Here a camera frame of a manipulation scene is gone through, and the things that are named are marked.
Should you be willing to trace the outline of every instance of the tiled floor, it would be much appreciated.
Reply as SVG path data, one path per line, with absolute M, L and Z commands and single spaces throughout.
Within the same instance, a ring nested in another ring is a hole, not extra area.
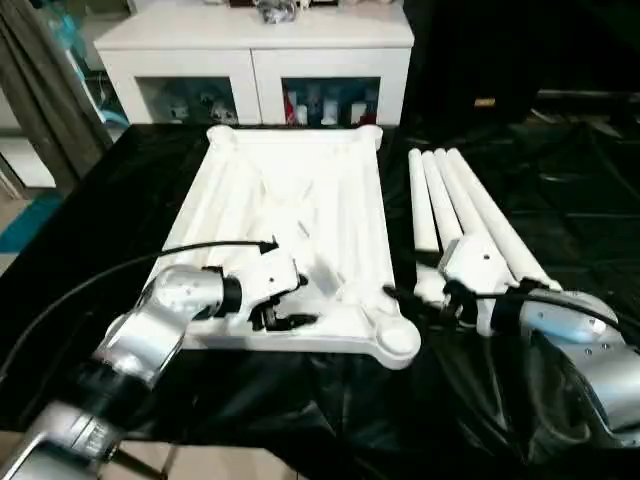
M 20 212 L 29 205 L 29 200 L 8 200 L 6 197 L 0 198 L 0 233 L 20 215 Z M 0 275 L 11 265 L 16 258 L 12 253 L 0 253 Z
M 24 200 L 0 199 L 0 233 L 29 204 Z M 14 254 L 0 254 L 0 275 L 7 269 Z M 15 433 L 0 432 L 0 461 L 4 460 L 20 440 Z M 124 442 L 122 448 L 153 466 L 162 468 L 170 446 L 165 443 Z M 118 465 L 109 465 L 105 480 L 139 480 L 139 477 Z M 296 480 L 297 474 L 269 452 L 254 448 L 183 447 L 171 469 L 171 480 Z

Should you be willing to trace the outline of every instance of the black plastic sheet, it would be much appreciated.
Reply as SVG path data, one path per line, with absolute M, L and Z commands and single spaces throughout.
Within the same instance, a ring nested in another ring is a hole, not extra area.
M 0 277 L 0 358 L 68 288 L 162 246 L 206 151 L 204 133 L 154 125 L 124 134 Z M 409 138 L 398 130 L 385 133 L 379 169 L 396 283 L 412 289 L 407 152 L 433 146 Z M 640 312 L 634 241 L 640 189 L 630 173 L 640 154 L 637 142 L 579 126 L 507 128 L 456 144 L 552 277 L 620 311 Z M 0 389 L 2 428 L 25 428 L 69 367 L 89 355 L 115 316 L 135 302 L 151 266 L 95 285 L 38 328 Z M 623 475 L 640 458 L 636 451 L 586 449 L 579 427 L 575 446 L 554 446 L 536 430 L 530 396 L 511 400 L 508 409 L 491 397 L 496 372 L 488 353 L 534 356 L 544 344 L 512 338 L 488 348 L 478 337 L 434 335 L 424 318 L 406 306 L 405 312 L 417 322 L 423 348 L 401 371 L 361 355 L 182 352 L 145 406 L 148 421 L 137 435 L 268 448 L 310 479 L 456 478 L 469 470 L 500 478 L 602 478 Z M 523 349 L 523 343 L 535 348 Z M 549 368 L 540 360 L 534 371 L 551 395 L 554 375 L 562 372 Z M 511 399 L 526 391 L 521 371 L 513 363 L 497 372 Z M 460 382 L 484 388 L 461 396 Z M 563 405 L 562 397 L 553 398 Z M 487 412 L 493 412 L 490 421 Z

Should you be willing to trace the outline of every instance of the blue mat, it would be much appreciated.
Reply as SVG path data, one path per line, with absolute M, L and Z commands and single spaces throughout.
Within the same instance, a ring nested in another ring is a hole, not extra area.
M 45 193 L 31 202 L 0 235 L 0 253 L 21 251 L 61 203 L 62 197 L 55 192 Z

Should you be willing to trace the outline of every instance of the glass cabinet door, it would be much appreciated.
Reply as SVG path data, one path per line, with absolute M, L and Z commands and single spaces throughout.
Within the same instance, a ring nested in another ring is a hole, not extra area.
M 289 125 L 312 128 L 375 124 L 380 78 L 283 78 Z
M 154 123 L 238 123 L 227 77 L 138 77 L 136 81 Z
M 133 123 L 261 123 L 249 50 L 99 50 Z
M 265 124 L 398 125 L 408 48 L 252 51 Z

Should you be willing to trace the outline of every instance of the white cabinet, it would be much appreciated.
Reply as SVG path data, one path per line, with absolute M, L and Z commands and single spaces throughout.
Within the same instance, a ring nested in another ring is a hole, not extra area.
M 253 8 L 158 2 L 96 42 L 131 122 L 397 125 L 413 34 L 399 3 L 314 8 L 265 25 Z

